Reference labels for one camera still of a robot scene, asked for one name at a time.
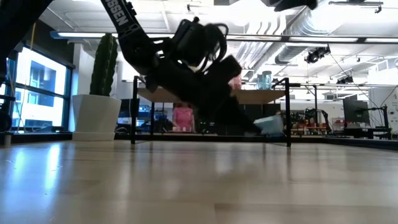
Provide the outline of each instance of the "building outside window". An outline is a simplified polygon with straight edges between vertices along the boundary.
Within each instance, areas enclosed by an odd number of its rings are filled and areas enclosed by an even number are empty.
[[[24,48],[17,61],[12,126],[21,130],[67,124],[64,106],[70,100],[66,91],[69,72],[66,66]]]

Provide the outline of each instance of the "ceiling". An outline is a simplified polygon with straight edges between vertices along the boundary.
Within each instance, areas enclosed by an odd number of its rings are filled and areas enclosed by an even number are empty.
[[[327,13],[321,13],[316,22],[319,26],[327,26],[333,21],[338,21],[338,26],[330,35],[398,36],[398,29],[396,29],[398,20],[395,19],[395,15],[398,13],[398,1],[383,0],[383,2],[385,2],[385,6],[379,14],[374,13],[374,8],[361,8],[354,11],[350,7],[339,6],[339,8],[334,7],[333,10],[327,8],[325,11]],[[260,30],[264,34],[272,29],[270,34],[280,34],[285,26],[294,23],[294,19],[300,12],[305,13],[305,10],[294,9],[276,14],[260,0],[240,0],[230,6],[214,6],[212,0],[136,0],[132,3],[137,12],[137,18],[146,32],[175,32],[182,19],[191,20],[194,16],[198,16],[202,24],[209,22],[227,24],[231,34],[258,34]],[[191,11],[188,11],[187,4],[191,5]],[[281,17],[285,18],[283,21],[285,26],[282,26]],[[100,0],[54,1],[40,19],[57,31],[115,32]],[[81,40],[81,42],[84,43],[85,50],[91,53],[96,50],[98,45],[97,40]],[[243,53],[244,45],[241,42],[228,43],[228,54],[238,56]],[[251,58],[251,60],[256,59],[257,61],[259,58],[264,58],[261,54],[258,57],[254,55],[258,53],[259,46],[257,44],[248,48],[250,51],[246,52],[246,59]],[[308,65],[303,61],[307,54],[304,51],[296,56],[288,66],[264,64],[256,72],[271,70],[274,75],[289,76],[297,82],[305,82],[310,78],[318,82],[325,82],[331,76],[341,73],[341,69],[353,68],[354,75],[365,77],[366,69],[382,61],[382,57],[398,55],[398,46],[395,45],[331,44],[330,48],[334,59],[329,55],[315,64]]]

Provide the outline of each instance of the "monitor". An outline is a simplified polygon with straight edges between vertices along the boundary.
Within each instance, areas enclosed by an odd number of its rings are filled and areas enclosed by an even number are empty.
[[[344,117],[347,122],[370,123],[368,103],[365,101],[344,99]]]

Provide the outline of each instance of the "person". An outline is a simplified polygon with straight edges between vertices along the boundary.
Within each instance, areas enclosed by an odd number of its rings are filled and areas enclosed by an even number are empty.
[[[180,132],[195,132],[193,109],[188,103],[175,104],[173,109],[173,125]]]

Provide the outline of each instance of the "light wood floor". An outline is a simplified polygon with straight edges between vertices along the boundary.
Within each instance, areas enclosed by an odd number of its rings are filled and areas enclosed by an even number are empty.
[[[321,144],[0,149],[0,223],[398,223],[398,153]]]

